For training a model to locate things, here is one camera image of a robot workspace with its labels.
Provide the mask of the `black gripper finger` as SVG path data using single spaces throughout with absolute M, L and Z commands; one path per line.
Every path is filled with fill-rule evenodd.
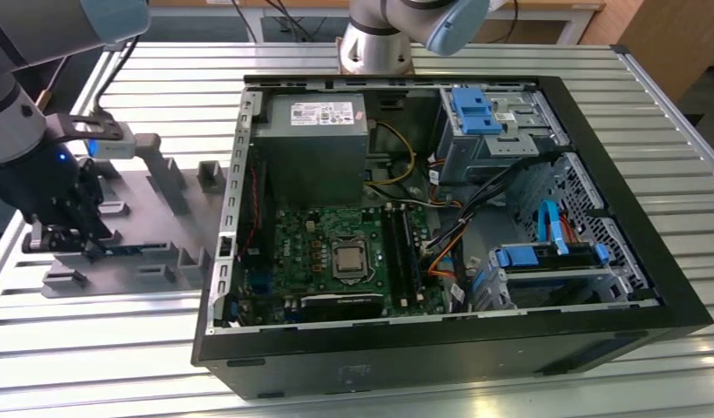
M 51 219 L 43 227 L 46 249 L 55 253 L 82 252 L 91 260 L 107 257 L 114 232 L 100 219 L 98 206 L 91 201 L 54 198 L 51 209 Z

